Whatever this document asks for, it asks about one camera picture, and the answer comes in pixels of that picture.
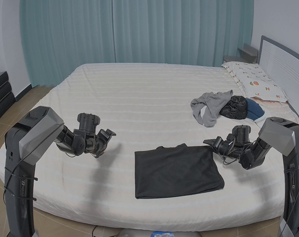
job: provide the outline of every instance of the white bed sheet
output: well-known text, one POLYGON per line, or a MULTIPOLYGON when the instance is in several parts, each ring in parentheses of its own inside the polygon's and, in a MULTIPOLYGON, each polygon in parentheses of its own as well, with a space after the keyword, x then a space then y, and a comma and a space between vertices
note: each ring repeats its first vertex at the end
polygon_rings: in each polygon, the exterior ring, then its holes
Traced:
MULTIPOLYGON (((100 116, 97 127, 113 137, 99 159, 90 154, 69 158, 52 144, 37 163, 34 206, 84 223, 162 231, 203 231, 235 227, 280 216, 284 206, 282 155, 271 149, 264 163, 244 170, 214 160, 225 186, 203 194, 135 198, 134 152, 158 146, 203 145, 226 138, 235 125, 259 127, 250 119, 219 116, 212 128, 194 119, 193 98, 204 92, 233 90, 242 95, 224 68, 168 64, 85 64, 53 88, 36 106, 50 106, 73 130, 78 113, 100 116)), ((262 103, 272 115, 299 122, 287 104, 262 103)), ((0 149, 4 180, 5 146, 0 149)))

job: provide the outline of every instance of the white patterned pillow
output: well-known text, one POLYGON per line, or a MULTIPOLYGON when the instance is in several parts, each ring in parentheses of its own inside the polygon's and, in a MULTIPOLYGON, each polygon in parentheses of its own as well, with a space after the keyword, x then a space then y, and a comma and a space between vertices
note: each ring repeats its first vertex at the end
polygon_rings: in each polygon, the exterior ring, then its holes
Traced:
POLYGON ((288 98, 258 64, 231 61, 222 64, 230 73, 244 97, 285 103, 288 98))

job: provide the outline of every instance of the tile floor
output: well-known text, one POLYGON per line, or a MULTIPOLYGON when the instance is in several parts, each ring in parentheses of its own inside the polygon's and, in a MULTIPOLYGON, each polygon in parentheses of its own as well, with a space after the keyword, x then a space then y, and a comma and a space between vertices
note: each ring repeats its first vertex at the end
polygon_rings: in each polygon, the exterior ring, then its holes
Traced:
MULTIPOLYGON (((51 89, 51 87, 46 86, 33 88, 19 102, 14 103, 1 117, 0 148, 4 143, 4 134, 13 124, 28 113, 51 89)), ((2 193, 3 183, 0 180, 0 237, 5 237, 9 232, 9 226, 6 218, 5 205, 2 201, 2 193)), ((94 227, 93 225, 63 219, 38 209, 34 209, 34 222, 41 237, 90 237, 94 227)), ((278 227, 279 217, 241 227, 200 232, 200 234, 203 237, 276 237, 278 227)), ((94 231, 94 235, 97 237, 108 237, 118 234, 120 230, 119 228, 98 226, 94 231)))

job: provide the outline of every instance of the curtain fold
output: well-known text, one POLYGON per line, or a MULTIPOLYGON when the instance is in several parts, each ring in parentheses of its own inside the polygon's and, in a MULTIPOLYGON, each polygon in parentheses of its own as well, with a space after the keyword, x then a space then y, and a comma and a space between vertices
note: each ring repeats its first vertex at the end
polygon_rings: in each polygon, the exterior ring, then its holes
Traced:
POLYGON ((254 0, 21 0, 32 85, 57 85, 85 63, 221 66, 250 44, 254 0))
POLYGON ((57 85, 85 63, 115 62, 112 0, 21 0, 32 86, 57 85))

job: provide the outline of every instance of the white wall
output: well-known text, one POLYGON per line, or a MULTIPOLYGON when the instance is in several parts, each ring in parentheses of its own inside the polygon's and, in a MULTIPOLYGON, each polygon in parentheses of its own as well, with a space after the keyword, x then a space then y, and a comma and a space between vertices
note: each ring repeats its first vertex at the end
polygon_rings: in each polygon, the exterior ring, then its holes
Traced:
POLYGON ((299 0, 254 0, 251 46, 265 35, 299 54, 299 0))
POLYGON ((7 71, 14 96, 30 85, 20 34, 20 0, 0 0, 0 72, 7 71))

